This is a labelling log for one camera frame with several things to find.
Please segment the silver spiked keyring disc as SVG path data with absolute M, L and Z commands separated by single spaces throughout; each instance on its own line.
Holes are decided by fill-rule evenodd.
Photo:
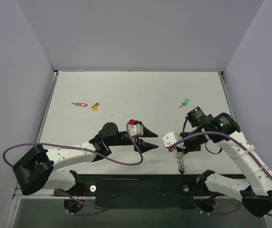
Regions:
M 185 164 L 184 164 L 184 158 L 181 157 L 181 152 L 176 153 L 177 158 L 177 164 L 178 164 L 178 171 L 180 174 L 185 173 Z

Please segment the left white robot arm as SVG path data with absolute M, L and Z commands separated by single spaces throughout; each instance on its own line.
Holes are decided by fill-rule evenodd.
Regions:
M 132 145 L 142 155 L 158 148 L 143 139 L 157 137 L 141 121 L 130 120 L 122 132 L 115 123 L 108 122 L 94 138 L 76 146 L 50 143 L 33 145 L 12 169 L 23 195 L 31 195 L 41 189 L 61 189 L 75 196 L 81 191 L 81 180 L 76 171 L 63 171 L 62 168 L 83 162 L 108 160 L 112 146 Z

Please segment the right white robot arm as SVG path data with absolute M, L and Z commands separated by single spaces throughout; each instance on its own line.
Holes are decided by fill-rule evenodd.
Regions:
M 227 178 L 207 170 L 196 179 L 196 189 L 201 194 L 217 192 L 242 202 L 254 216 L 263 217 L 272 210 L 272 171 L 246 140 L 237 122 L 227 113 L 216 117 L 205 115 L 196 107 L 187 115 L 194 128 L 188 133 L 168 133 L 164 145 L 184 154 L 200 151 L 201 145 L 212 141 L 233 160 L 245 180 Z

